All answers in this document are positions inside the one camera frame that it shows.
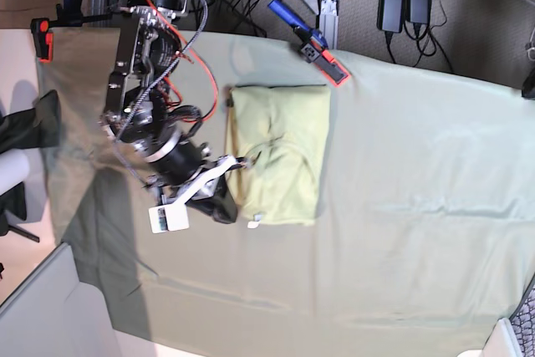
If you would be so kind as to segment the robot arm image right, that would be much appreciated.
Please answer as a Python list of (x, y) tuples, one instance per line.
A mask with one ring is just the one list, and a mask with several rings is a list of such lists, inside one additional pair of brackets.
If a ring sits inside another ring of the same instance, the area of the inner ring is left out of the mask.
[(523, 81), (521, 94), (524, 99), (535, 99), (535, 69)]

